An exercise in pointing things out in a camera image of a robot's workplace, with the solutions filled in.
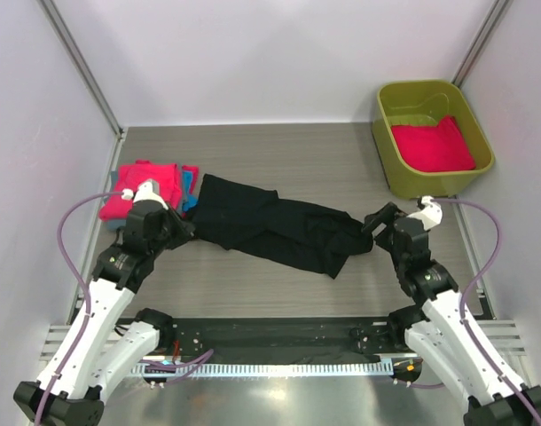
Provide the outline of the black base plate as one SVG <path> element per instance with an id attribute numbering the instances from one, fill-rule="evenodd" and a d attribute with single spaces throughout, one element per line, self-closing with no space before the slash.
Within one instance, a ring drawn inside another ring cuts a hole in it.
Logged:
<path id="1" fill-rule="evenodd" d="M 190 361 L 212 350 L 211 364 L 339 365 L 412 357 L 385 317 L 176 319 L 161 344 Z"/>

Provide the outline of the black t-shirt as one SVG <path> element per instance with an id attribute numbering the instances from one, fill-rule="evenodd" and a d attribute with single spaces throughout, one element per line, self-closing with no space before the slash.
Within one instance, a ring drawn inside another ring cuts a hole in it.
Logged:
<path id="1" fill-rule="evenodd" d="M 359 255 L 358 238 L 365 234 L 345 211 L 210 174 L 186 216 L 201 240 L 332 279 Z"/>

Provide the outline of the olive green plastic bin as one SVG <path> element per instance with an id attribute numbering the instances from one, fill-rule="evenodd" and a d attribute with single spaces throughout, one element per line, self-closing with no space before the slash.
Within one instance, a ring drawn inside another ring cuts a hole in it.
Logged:
<path id="1" fill-rule="evenodd" d="M 372 135 L 388 188 L 401 199 L 457 195 L 495 162 L 463 93 L 444 80 L 381 86 Z"/>

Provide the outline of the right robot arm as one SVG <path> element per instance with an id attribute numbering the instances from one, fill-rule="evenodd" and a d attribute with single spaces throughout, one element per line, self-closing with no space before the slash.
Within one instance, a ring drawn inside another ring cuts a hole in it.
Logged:
<path id="1" fill-rule="evenodd" d="M 441 200 L 424 196 L 407 214 L 394 203 L 365 217 L 362 232 L 387 251 L 411 306 L 388 315 L 386 337 L 414 351 L 463 409 L 465 425 L 541 425 L 541 387 L 509 366 L 467 307 L 467 296 L 434 260 L 429 233 L 443 218 Z"/>

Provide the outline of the blue folded t-shirt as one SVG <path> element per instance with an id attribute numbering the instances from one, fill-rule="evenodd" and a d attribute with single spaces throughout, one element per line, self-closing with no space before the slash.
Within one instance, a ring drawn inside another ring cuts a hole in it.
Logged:
<path id="1" fill-rule="evenodd" d="M 194 190 L 192 192 L 189 191 L 189 187 L 188 187 L 189 183 L 187 182 L 186 175 L 183 173 L 182 176 L 183 176 L 184 193 L 185 193 L 185 197 L 182 199 L 182 211 L 184 213 L 187 213 L 190 209 L 194 208 L 197 205 L 198 199 L 193 194 Z"/>

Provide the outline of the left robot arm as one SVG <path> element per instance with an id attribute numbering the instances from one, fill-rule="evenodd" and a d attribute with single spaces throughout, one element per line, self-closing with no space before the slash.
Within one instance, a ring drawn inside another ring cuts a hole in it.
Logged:
<path id="1" fill-rule="evenodd" d="M 35 425 L 96 425 L 114 390 L 152 353 L 169 352 L 174 320 L 145 308 L 111 347 L 106 343 L 154 262 L 193 236 L 193 227 L 160 201 L 133 203 L 122 242 L 98 257 L 85 301 L 59 349 L 33 382 L 19 383 L 13 399 Z"/>

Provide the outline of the aluminium frame rail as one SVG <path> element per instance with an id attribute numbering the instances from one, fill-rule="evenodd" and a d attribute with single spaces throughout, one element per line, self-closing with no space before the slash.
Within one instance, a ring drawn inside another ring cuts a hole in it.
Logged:
<path id="1" fill-rule="evenodd" d="M 478 325 L 496 350 L 508 356 L 524 356 L 526 351 L 515 323 L 510 319 L 483 319 Z M 40 360 L 50 360 L 69 331 L 69 326 L 51 326 Z"/>

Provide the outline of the pink t-shirt in bin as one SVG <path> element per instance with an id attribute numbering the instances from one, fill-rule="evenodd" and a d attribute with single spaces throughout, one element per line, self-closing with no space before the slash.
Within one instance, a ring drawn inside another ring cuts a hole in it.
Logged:
<path id="1" fill-rule="evenodd" d="M 391 131 L 404 162 L 415 170 L 437 173 L 476 167 L 453 116 L 446 115 L 435 126 L 393 125 Z"/>

